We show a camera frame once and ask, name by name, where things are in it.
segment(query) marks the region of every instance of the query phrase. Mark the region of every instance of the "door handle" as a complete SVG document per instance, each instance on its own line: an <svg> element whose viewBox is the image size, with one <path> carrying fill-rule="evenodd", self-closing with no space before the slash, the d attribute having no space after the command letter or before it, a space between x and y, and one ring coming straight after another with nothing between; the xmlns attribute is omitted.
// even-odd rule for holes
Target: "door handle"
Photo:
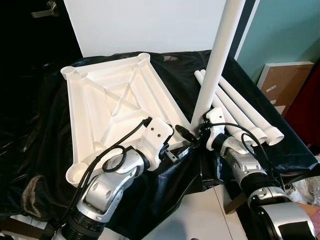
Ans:
<svg viewBox="0 0 320 240"><path fill-rule="evenodd" d="M32 17L42 18L46 16L59 16L58 7L55 1L48 1L46 3L46 7L48 8L48 10L31 12Z"/></svg>

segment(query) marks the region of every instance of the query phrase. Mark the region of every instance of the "cork board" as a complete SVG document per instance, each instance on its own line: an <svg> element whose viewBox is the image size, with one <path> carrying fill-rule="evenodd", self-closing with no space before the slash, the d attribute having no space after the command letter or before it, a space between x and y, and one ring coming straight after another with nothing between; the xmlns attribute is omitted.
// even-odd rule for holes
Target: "cork board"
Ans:
<svg viewBox="0 0 320 240"><path fill-rule="evenodd" d="M268 63L264 66L257 86L275 107L282 108L283 117L294 102L313 65L312 62L303 61Z"/></svg>

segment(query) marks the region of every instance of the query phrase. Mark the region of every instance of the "white wall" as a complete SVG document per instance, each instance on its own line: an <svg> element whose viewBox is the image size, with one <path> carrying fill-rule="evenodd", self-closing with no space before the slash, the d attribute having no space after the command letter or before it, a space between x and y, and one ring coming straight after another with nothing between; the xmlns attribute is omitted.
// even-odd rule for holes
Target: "white wall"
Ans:
<svg viewBox="0 0 320 240"><path fill-rule="evenodd" d="M82 55L211 49L225 0L64 0Z"/></svg>

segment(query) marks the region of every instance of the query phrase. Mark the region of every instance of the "black door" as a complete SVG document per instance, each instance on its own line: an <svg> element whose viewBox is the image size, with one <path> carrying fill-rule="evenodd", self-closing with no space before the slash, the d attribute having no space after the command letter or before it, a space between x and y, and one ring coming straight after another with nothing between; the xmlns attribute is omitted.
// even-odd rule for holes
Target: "black door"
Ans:
<svg viewBox="0 0 320 240"><path fill-rule="evenodd" d="M82 57L63 0L55 0L59 16L34 18L47 10L47 0L8 0L1 6L2 116L21 119L31 109L44 76Z"/></svg>
<svg viewBox="0 0 320 240"><path fill-rule="evenodd" d="M46 89L65 84L46 76L82 57L63 0L55 0L57 17L31 15L46 10L47 2L7 0L0 6L0 218L21 211L28 173L38 164L32 152L42 144L40 126L56 94Z"/></svg>

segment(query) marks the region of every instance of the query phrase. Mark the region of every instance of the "black cable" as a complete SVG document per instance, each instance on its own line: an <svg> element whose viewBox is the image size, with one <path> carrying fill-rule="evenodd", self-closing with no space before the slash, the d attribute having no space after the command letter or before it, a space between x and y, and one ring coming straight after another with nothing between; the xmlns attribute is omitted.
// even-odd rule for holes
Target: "black cable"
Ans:
<svg viewBox="0 0 320 240"><path fill-rule="evenodd" d="M127 157L127 151L126 149L121 146L121 145L116 145L117 148L119 149L122 149L122 158L121 158L121 161L119 162L119 164L117 166L115 166L114 168L111 168L111 169L107 169L107 166L105 166L105 168L103 168L103 171L105 173L112 173L112 172L115 172L117 171L119 168L121 168L121 166L124 164L125 160L126 160L126 157Z"/></svg>
<svg viewBox="0 0 320 240"><path fill-rule="evenodd" d="M242 134L241 134L241 142L242 142L242 144L244 145L245 149L246 149L252 156L254 156L254 157L256 158L256 157L257 157L257 154L255 154L254 152L252 152L252 151L250 150L250 148L248 147L248 145L247 145L246 142L245 142L244 136L249 136L249 137L250 137L250 135L249 135L248 133L246 133L246 132L242 133Z"/></svg>
<svg viewBox="0 0 320 240"><path fill-rule="evenodd" d="M234 123L230 123L230 122L210 123L210 127L213 127L213 126L221 126L221 125L233 126L233 127L239 128L239 129L241 129L241 130L243 130L243 131L245 131L245 132L248 133L248 135L250 136L250 138L252 138L252 140L253 140L253 141L259 146L259 148L261 149L261 151L262 151L262 153L263 153L263 155L264 155L264 157L265 157L265 160L267 161L267 163L268 163L268 165L269 165L269 168L268 168L268 169L269 169L270 177L271 177L272 179L274 179L274 180L276 179L276 178L274 177L274 173L273 173L273 170L274 170L274 171L276 172L278 178L279 178L279 183L280 183L280 185L281 185L282 190L283 190L283 191L286 191L286 190L285 190L285 186L284 186L283 179L282 179L282 177L281 177L281 174L280 174L279 171L276 169L276 167L272 164L272 162L269 160L268 155L266 154L264 147L263 147L263 146L261 145L261 143L258 141L258 139L256 138L256 136L254 136L254 135L252 134L252 132L250 132L248 129L246 129L245 127L240 126L240 125L238 125L238 124L234 124Z"/></svg>
<svg viewBox="0 0 320 240"><path fill-rule="evenodd" d="M113 144L111 147L109 147L108 149L106 149L105 151L103 151L100 155L98 155L93 161L92 163L89 165L89 167L86 169L86 171L84 172L84 174L82 175L82 178L78 184L78 187L76 188L76 191L72 197L71 202L69 203L67 209L65 210L63 216L61 217L61 219L57 222L57 228L61 227L62 224L67 220L68 215L70 213L70 211L74 208L75 204L78 202L79 197L84 193L86 186L88 185L90 176L93 172L93 170L95 169L95 166L97 165L97 163L102 159L102 157L104 157L108 152L110 152L111 150L115 149L115 148L121 148L122 146L119 147L119 144L121 144L124 140L126 140L127 138L129 138L132 134L134 134L139 128L142 127L142 125L145 125L145 127L148 126L148 124L151 122L152 118L148 117L146 119L143 119L131 132L129 132L127 135L125 135L123 138L121 138L119 141L117 141L115 144ZM124 163L125 161L125 157L122 157L120 163L115 167L117 168L119 166L119 168L121 167L121 165Z"/></svg>

